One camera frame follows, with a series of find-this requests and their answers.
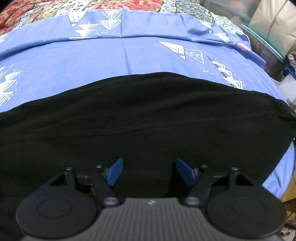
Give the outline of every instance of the gray ribbed surface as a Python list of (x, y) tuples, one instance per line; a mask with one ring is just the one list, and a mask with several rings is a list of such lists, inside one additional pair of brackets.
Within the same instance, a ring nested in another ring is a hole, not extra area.
[[(127, 199), (122, 206), (103, 210), (85, 232), (64, 241), (238, 241), (213, 228), (197, 208), (170, 199)], [(272, 236), (260, 241), (280, 241)], [(23, 241), (40, 241), (25, 237)]]

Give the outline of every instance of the white triangle pattern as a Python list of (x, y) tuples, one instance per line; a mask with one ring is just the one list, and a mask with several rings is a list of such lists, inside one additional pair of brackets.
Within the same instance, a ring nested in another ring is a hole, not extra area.
[(185, 52), (186, 54), (188, 54), (189, 56), (191, 56), (192, 58), (194, 58), (198, 62), (201, 62), (202, 64), (205, 64), (204, 60), (203, 60), (202, 52), (200, 50), (194, 50), (194, 49), (187, 49), (187, 50), (191, 50), (191, 51), (190, 52)]
[(218, 65), (219, 68), (216, 68), (218, 71), (225, 73), (228, 75), (227, 77), (221, 76), (221, 78), (225, 79), (229, 84), (234, 85), (238, 89), (243, 89), (243, 84), (241, 80), (235, 80), (232, 76), (232, 72), (230, 70), (225, 69), (225, 65), (218, 63), (216, 60), (212, 61), (213, 64)]
[(200, 20), (200, 23), (203, 26), (206, 26), (207, 28), (212, 29), (212, 24), (211, 23), (208, 23), (208, 22), (205, 22), (205, 21), (202, 21), (202, 20)]
[(185, 51), (184, 51), (184, 46), (183, 45), (179, 45), (179, 44), (172, 44), (172, 43), (168, 43), (168, 42), (162, 42), (162, 41), (158, 41), (160, 44), (168, 47), (170, 50), (172, 50), (174, 53), (179, 53), (179, 54), (184, 54), (185, 55)]
[(87, 11), (68, 12), (68, 18), (71, 26), (74, 27), (86, 14)]
[(122, 11), (110, 10), (110, 11), (102, 11), (106, 18), (109, 20), (115, 20), (119, 18), (122, 14)]
[(7, 36), (8, 36), (8, 34), (0, 35), (0, 43), (4, 42), (4, 40)]
[(121, 19), (116, 20), (100, 20), (100, 23), (107, 28), (108, 30), (111, 30), (115, 27), (117, 27), (121, 23)]
[[(6, 69), (8, 68), (9, 69), (12, 67), (11, 66), (4, 66), (2, 68), (0, 68), (0, 71), (3, 70), (3, 69)], [(7, 74), (5, 75), (5, 81), (0, 83), (0, 106), (8, 99), (10, 98), (10, 96), (13, 94), (14, 91), (11, 91), (11, 92), (5, 92), (10, 86), (13, 85), (13, 83), (15, 83), (17, 80), (14, 80), (14, 78), (19, 74), (21, 73), (21, 71), (18, 71), (18, 72), (15, 72), (15, 70), (13, 70), (12, 73), (10, 74)]]
[(3, 66), (2, 68), (0, 68), (0, 79), (11, 69), (12, 65), (9, 66)]
[(87, 35), (89, 35), (90, 33), (92, 33), (93, 31), (95, 31), (96, 29), (87, 29), (87, 30), (75, 30), (77, 33), (80, 34), (81, 37), (86, 37)]
[(230, 38), (226, 35), (226, 33), (214, 33), (218, 38), (222, 39), (225, 43), (228, 43)]
[(87, 30), (87, 29), (94, 28), (97, 25), (98, 23), (90, 24), (89, 22), (88, 24), (79, 24), (79, 27), (81, 27), (83, 30)]
[(97, 36), (93, 37), (69, 37), (70, 40), (82, 40), (82, 39), (96, 39)]

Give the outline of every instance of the black mechanism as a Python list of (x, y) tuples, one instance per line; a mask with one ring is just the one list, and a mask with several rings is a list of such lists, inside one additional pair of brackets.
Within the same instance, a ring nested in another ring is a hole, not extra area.
[[(76, 175), (72, 168), (66, 168), (21, 202), (17, 221), (24, 233), (42, 240), (83, 233), (74, 240), (101, 241), (114, 236), (136, 241), (135, 236), (159, 232), (147, 238), (156, 241), (172, 232), (169, 237), (174, 241), (179, 240), (174, 232), (189, 235), (189, 226), (201, 222), (207, 229), (195, 226), (192, 240), (200, 240), (206, 233), (221, 240), (280, 240), (274, 235), (284, 225), (284, 205), (238, 168), (218, 173), (207, 165), (193, 169), (181, 160), (178, 167), (182, 178), (193, 185), (179, 202), (176, 198), (127, 198), (120, 202), (106, 181), (108, 169), (98, 165)], [(225, 185), (226, 191), (212, 196), (213, 188), (220, 185)]]
[[(91, 170), (92, 186), (99, 205), (119, 204), (99, 168)], [(33, 237), (58, 239), (75, 235), (89, 227), (100, 207), (90, 196), (78, 191), (78, 180), (71, 167), (54, 177), (23, 200), (16, 218), (21, 229)]]

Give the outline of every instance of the blue bedsheet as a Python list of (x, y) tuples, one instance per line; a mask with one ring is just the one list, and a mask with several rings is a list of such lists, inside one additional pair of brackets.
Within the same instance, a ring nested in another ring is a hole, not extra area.
[[(73, 12), (0, 37), (0, 112), (105, 78), (164, 71), (284, 100), (264, 66), (245, 35), (186, 14)], [(277, 197), (294, 156), (291, 146), (263, 184)]]

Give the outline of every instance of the white logo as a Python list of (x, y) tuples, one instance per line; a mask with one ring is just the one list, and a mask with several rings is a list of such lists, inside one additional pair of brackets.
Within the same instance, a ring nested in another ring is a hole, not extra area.
[(149, 200), (147, 203), (152, 206), (152, 205), (156, 204), (156, 201), (155, 200)]

